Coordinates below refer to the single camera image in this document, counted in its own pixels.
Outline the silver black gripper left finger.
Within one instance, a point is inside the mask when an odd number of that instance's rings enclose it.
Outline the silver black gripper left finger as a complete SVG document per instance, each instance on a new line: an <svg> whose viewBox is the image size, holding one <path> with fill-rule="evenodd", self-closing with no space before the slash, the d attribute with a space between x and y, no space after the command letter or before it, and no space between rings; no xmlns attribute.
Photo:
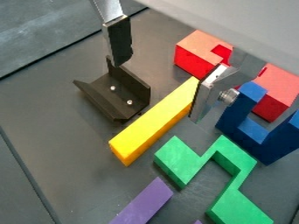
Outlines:
<svg viewBox="0 0 299 224"><path fill-rule="evenodd" d="M89 0L97 13L115 67L132 57L131 20L123 12L119 0Z"/></svg>

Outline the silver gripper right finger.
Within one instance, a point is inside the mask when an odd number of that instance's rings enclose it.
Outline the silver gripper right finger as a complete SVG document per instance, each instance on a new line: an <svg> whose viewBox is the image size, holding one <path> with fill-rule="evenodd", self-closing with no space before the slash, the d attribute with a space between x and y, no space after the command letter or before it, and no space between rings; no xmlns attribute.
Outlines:
<svg viewBox="0 0 299 224"><path fill-rule="evenodd" d="M232 88L232 74L236 71L233 66L225 67L217 64L200 80L188 114L193 123L208 114L219 102L225 106L235 102L239 91Z"/></svg>

